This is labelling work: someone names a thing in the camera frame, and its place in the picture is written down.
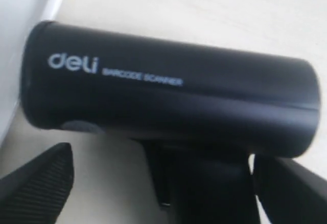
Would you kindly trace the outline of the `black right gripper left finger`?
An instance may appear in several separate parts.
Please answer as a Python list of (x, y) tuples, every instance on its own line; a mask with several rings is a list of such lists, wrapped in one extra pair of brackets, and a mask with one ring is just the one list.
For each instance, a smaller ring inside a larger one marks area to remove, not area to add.
[(74, 184), (70, 143), (50, 147), (1, 178), (1, 223), (56, 223)]

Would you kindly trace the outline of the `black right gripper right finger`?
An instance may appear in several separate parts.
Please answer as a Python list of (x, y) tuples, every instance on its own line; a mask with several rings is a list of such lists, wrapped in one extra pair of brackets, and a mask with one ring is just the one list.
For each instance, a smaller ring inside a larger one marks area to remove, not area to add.
[(326, 223), (326, 180), (292, 159), (255, 156), (254, 188), (271, 223)]

